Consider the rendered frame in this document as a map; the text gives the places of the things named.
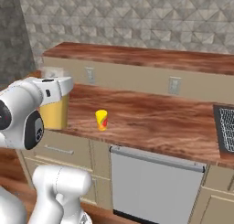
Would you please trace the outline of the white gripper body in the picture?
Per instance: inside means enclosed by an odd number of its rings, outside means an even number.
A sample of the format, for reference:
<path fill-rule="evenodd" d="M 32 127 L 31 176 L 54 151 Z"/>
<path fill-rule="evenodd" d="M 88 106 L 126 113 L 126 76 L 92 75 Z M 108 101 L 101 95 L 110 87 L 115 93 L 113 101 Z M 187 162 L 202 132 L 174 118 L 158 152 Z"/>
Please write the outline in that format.
<path fill-rule="evenodd" d="M 60 87 L 61 95 L 65 96 L 69 94 L 73 89 L 73 78 L 71 77 L 61 77 L 58 79 L 58 84 Z"/>

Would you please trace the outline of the yellow pitcher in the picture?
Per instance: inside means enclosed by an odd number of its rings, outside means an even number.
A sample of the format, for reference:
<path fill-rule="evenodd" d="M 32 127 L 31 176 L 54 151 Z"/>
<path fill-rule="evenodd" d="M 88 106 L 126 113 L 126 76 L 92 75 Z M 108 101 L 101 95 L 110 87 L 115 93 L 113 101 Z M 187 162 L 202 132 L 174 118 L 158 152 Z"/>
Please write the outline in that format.
<path fill-rule="evenodd" d="M 67 77 L 69 74 L 63 68 L 44 67 L 42 78 Z M 39 108 L 46 129 L 61 130 L 67 127 L 69 95 L 62 97 L 59 102 L 44 105 Z"/>

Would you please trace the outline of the yellow cup with red print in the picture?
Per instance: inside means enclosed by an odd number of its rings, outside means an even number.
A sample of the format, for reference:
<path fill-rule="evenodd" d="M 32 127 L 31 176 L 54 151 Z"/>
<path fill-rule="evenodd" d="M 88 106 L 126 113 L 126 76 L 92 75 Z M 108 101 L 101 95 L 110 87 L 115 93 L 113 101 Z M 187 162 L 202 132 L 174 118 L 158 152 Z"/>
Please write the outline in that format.
<path fill-rule="evenodd" d="M 98 110 L 95 112 L 95 116 L 96 116 L 98 129 L 100 131 L 105 131 L 108 122 L 108 112 L 106 110 Z"/>

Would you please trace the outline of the beige drawer front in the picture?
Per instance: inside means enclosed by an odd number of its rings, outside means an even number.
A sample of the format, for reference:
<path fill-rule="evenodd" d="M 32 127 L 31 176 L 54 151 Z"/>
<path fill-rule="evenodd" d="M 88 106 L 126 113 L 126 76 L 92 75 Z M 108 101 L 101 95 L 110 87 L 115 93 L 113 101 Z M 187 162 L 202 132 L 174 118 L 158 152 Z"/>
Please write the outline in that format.
<path fill-rule="evenodd" d="M 203 186 L 234 193 L 234 169 L 211 165 Z"/>
<path fill-rule="evenodd" d="M 73 150 L 73 155 L 62 154 L 44 148 L 44 145 L 57 147 L 64 150 Z M 91 156 L 89 140 L 64 133 L 46 130 L 39 144 L 32 150 L 23 150 L 25 157 L 51 161 L 65 165 L 76 165 L 91 169 Z"/>

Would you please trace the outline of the silver dishwasher door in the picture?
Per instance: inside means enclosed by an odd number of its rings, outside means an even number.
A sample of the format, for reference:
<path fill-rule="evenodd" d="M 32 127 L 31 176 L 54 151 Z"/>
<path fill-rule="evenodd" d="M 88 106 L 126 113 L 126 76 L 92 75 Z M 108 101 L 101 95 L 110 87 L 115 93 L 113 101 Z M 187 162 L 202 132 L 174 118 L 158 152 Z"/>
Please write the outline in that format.
<path fill-rule="evenodd" d="M 114 153 L 111 164 L 115 213 L 145 224 L 188 224 L 205 172 Z"/>

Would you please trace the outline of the grey wall outlet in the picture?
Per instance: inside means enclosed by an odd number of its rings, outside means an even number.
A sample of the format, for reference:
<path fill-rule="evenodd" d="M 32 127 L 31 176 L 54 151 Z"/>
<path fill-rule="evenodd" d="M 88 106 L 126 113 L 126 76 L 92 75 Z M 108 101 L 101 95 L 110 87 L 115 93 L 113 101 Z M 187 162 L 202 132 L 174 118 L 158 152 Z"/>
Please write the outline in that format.
<path fill-rule="evenodd" d="M 173 95 L 178 95 L 181 86 L 181 78 L 179 77 L 170 77 L 168 84 L 168 93 Z"/>
<path fill-rule="evenodd" d="M 95 83 L 94 68 L 86 67 L 85 70 L 87 72 L 89 83 L 94 84 Z"/>

